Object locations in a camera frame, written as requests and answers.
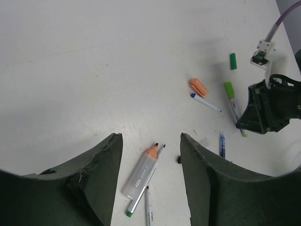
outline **white tabletop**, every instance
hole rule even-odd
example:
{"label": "white tabletop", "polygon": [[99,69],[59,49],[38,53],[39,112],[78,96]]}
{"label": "white tabletop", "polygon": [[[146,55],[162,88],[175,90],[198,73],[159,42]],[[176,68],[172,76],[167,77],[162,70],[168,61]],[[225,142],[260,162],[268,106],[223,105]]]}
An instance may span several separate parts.
{"label": "white tabletop", "polygon": [[[223,82],[232,81],[241,111],[247,87],[264,71],[249,63],[279,17],[274,0],[2,1],[0,168],[41,173],[122,133],[123,156],[113,226],[145,225],[144,200],[131,218],[121,188],[144,149],[166,143],[150,183],[158,226],[188,226],[180,134],[209,138],[218,153],[246,169],[277,176],[301,162],[300,121],[279,133],[242,138]],[[287,75],[300,79],[285,29],[276,48],[289,56]],[[238,69],[230,70],[229,54]],[[188,81],[209,89],[213,111],[190,98]]]}

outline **pen cap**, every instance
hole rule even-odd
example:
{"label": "pen cap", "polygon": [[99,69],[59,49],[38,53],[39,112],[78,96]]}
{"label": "pen cap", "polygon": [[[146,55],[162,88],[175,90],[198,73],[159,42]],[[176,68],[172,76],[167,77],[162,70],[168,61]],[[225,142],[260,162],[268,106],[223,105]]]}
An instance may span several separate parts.
{"label": "pen cap", "polygon": [[203,85],[203,83],[201,83],[199,79],[191,79],[190,86],[201,97],[204,97],[209,93],[209,90],[207,90],[207,88]]}
{"label": "pen cap", "polygon": [[157,148],[158,144],[155,144],[143,153],[122,191],[124,196],[132,200],[135,200],[139,196],[148,179],[148,175],[157,160]]}

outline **green marker cap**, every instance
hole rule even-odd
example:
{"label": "green marker cap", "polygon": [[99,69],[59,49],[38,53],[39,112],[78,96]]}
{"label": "green marker cap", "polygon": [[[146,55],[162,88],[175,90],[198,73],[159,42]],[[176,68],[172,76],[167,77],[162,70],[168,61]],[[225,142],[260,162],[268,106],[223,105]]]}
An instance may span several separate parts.
{"label": "green marker cap", "polygon": [[226,88],[229,98],[233,99],[235,97],[235,93],[234,93],[234,89],[232,87],[232,83],[230,81],[227,81],[224,83],[224,86]]}
{"label": "green marker cap", "polygon": [[126,215],[130,218],[132,216],[133,213],[131,213],[130,211],[127,211]]}
{"label": "green marker cap", "polygon": [[231,65],[231,70],[236,70],[237,69],[235,53],[230,54],[230,65]]}

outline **orange highlighter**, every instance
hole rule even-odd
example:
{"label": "orange highlighter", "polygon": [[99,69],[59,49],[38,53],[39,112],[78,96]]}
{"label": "orange highlighter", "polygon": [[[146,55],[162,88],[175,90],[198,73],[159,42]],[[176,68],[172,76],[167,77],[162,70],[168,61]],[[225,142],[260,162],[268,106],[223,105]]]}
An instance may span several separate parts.
{"label": "orange highlighter", "polygon": [[153,147],[146,149],[135,167],[131,177],[123,189],[124,196],[135,200],[141,193],[143,186],[146,183],[151,168],[157,160],[158,143]]}

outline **blue marker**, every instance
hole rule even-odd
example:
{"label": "blue marker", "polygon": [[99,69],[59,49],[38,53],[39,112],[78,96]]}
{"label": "blue marker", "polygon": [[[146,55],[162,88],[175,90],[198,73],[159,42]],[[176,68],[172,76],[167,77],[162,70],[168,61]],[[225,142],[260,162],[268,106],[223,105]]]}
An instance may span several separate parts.
{"label": "blue marker", "polygon": [[225,136],[223,132],[221,133],[220,136],[220,157],[222,158],[226,157]]}

